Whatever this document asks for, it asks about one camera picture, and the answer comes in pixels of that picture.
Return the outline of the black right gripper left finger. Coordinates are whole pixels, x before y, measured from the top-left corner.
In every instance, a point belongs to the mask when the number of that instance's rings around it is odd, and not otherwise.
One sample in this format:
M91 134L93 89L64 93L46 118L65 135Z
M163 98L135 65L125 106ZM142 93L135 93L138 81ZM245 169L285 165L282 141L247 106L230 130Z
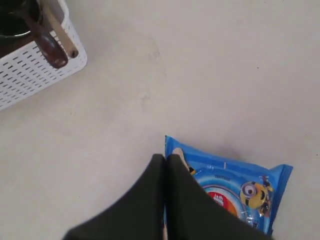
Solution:
M71 228L65 240L162 240L165 158L154 154L140 178L113 205Z

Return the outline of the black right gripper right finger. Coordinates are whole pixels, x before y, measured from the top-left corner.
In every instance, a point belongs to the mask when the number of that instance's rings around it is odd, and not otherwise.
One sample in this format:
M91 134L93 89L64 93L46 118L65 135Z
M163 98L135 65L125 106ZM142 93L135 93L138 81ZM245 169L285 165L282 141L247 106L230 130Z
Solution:
M271 239L218 205L191 176L178 155L167 157L164 173L168 239Z

